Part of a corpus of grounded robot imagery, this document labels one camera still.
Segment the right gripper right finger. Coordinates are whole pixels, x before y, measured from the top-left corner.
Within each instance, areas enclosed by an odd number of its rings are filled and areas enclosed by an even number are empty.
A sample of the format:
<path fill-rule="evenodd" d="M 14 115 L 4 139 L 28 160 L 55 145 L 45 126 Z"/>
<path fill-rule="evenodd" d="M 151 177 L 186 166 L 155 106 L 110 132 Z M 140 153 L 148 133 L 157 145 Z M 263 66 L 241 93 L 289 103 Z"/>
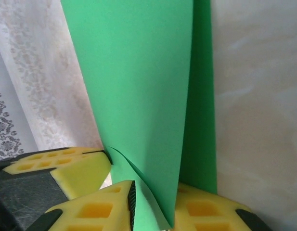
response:
<path fill-rule="evenodd" d="M 228 198 L 179 183 L 175 231 L 272 231 L 251 209 Z"/>

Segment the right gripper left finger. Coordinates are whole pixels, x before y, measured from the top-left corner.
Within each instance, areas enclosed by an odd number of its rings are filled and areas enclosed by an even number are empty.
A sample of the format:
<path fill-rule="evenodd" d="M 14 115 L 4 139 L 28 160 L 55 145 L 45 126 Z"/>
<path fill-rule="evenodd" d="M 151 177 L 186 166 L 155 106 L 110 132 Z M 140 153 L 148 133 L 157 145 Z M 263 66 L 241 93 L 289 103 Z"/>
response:
<path fill-rule="evenodd" d="M 30 230 L 132 231 L 135 207 L 135 181 L 125 180 L 51 207 Z"/>

